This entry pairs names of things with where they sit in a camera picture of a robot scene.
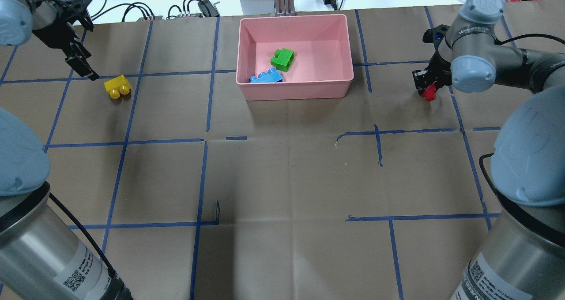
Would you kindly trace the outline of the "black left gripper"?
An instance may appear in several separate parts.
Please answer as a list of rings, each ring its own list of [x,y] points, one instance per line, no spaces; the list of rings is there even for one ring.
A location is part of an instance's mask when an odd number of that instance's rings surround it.
[[[77,37],[75,29],[68,22],[67,9],[56,3],[43,2],[32,14],[34,24],[32,34],[51,49],[61,49],[65,54],[65,62],[80,76],[91,81],[99,79],[99,75],[87,59],[91,53]]]

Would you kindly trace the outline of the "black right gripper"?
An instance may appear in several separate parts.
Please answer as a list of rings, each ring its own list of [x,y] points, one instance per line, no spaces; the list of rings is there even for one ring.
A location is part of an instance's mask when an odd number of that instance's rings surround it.
[[[452,85],[451,63],[440,55],[438,49],[435,49],[426,69],[412,71],[412,78],[418,95],[423,97],[425,90],[432,84]]]

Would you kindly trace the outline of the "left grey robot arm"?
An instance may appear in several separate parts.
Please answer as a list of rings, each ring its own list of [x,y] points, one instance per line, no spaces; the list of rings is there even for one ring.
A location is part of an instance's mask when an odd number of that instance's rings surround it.
[[[35,35],[81,77],[99,76],[73,28],[94,26],[91,0],[1,0],[1,45]],[[25,300],[131,300],[95,240],[51,193],[50,160],[34,132],[1,110],[1,282]]]

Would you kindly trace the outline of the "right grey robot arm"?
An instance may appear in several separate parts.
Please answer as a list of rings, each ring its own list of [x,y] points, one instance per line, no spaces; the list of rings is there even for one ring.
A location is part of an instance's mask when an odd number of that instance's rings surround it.
[[[504,46],[494,33],[500,0],[466,0],[452,25],[428,29],[435,53],[413,71],[418,94],[431,101],[453,86],[466,93],[492,85],[532,97],[501,127],[479,166],[501,204],[486,240],[465,266],[452,300],[564,298],[564,55]]]

